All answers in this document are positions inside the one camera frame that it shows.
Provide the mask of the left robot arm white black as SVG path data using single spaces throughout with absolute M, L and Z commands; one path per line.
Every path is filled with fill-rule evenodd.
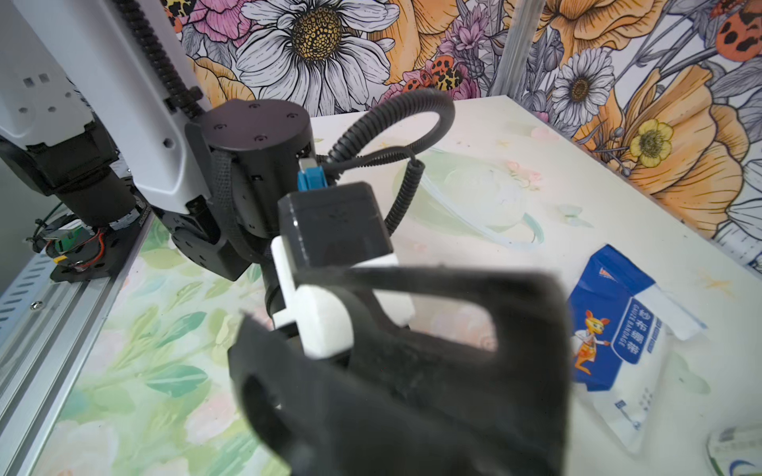
M 301 57 L 293 33 L 309 14 L 329 10 L 341 27 L 368 13 L 397 18 L 383 1 L 248 1 L 243 10 L 265 21 L 244 43 L 266 79 L 268 97 L 285 98 L 313 115 L 369 97 L 371 77 L 387 79 L 380 46 L 341 34 L 326 59 Z M 101 1 L 5 1 L 1 5 L 1 134 L 30 151 L 67 144 L 89 123 L 131 168 L 147 200 L 187 210 L 206 190 L 188 145 L 185 121 L 166 107 L 167 93 L 128 42 L 115 10 Z

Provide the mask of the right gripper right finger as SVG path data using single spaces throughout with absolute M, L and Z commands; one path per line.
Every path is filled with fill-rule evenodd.
M 567 443 L 568 310 L 550 277 L 447 268 L 328 267 L 300 286 L 346 306 L 355 376 L 468 439 L 473 475 L 560 475 Z M 373 291 L 409 294 L 398 327 Z

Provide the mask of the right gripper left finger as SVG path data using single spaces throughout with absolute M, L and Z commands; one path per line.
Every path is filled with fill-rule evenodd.
M 228 350 L 236 402 L 294 475 L 473 475 L 468 439 L 244 317 Z

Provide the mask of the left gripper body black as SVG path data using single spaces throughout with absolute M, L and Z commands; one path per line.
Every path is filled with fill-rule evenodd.
M 283 295 L 285 309 L 273 313 L 274 328 L 286 330 L 296 325 L 305 355 L 311 359 L 335 357 L 353 347 L 351 319 L 347 308 L 332 292 L 313 285 L 297 287 L 292 265 L 282 237 L 276 237 L 271 245 L 275 270 Z M 398 267 L 394 252 L 373 258 L 357 267 Z M 414 303 L 409 294 L 401 292 L 373 291 L 383 311 L 398 327 L 407 326 L 415 314 Z

